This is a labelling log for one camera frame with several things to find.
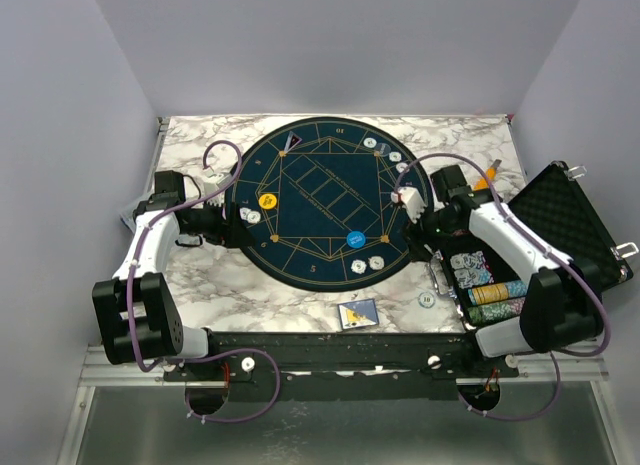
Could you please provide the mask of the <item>white 5 poker chip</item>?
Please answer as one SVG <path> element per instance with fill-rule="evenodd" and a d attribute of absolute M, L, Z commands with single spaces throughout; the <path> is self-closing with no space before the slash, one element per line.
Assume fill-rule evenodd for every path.
<path fill-rule="evenodd" d="M 361 275 L 361 274 L 364 274 L 364 273 L 366 272 L 366 270 L 367 270 L 367 263 L 366 263 L 364 260 L 361 260 L 361 259 L 355 259 L 355 260 L 353 260 L 353 261 L 351 262 L 351 266 L 350 266 L 350 268 L 351 268 L 351 271 L 352 271 L 354 274 Z"/>

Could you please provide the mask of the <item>grey 1 poker chip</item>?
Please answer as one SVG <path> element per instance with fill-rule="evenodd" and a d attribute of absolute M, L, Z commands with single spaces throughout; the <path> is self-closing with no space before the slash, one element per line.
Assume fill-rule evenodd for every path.
<path fill-rule="evenodd" d="M 382 270 L 385 267 L 385 260 L 381 256 L 371 256 L 368 264 L 372 270 Z"/>

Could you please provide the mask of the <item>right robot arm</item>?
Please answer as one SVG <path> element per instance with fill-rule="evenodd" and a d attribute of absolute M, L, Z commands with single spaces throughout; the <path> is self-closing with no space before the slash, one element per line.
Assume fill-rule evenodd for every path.
<path fill-rule="evenodd" d="M 473 190 L 454 165 L 435 172 L 425 192 L 398 178 L 391 199 L 408 216 L 404 238 L 414 258 L 428 261 L 470 235 L 496 253 L 526 288 L 519 315 L 475 329 L 475 343 L 459 355 L 467 374 L 483 376 L 496 357 L 510 353 L 570 354 L 571 345 L 595 337 L 608 346 L 611 325 L 598 266 L 541 238 L 493 184 Z"/>

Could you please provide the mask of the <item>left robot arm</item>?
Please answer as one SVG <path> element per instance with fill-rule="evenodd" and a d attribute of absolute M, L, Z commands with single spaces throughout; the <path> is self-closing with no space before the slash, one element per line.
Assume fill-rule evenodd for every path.
<path fill-rule="evenodd" d="M 186 359 L 201 380 L 220 372 L 222 357 L 210 347 L 211 332 L 182 323 L 165 272 L 170 252 L 183 235 L 229 249 L 255 243 L 241 206 L 226 193 L 229 186 L 189 202 L 182 173 L 155 174 L 152 193 L 133 209 L 134 237 L 123 263 L 92 290 L 110 363 L 136 363 L 148 371 L 162 359 Z"/>

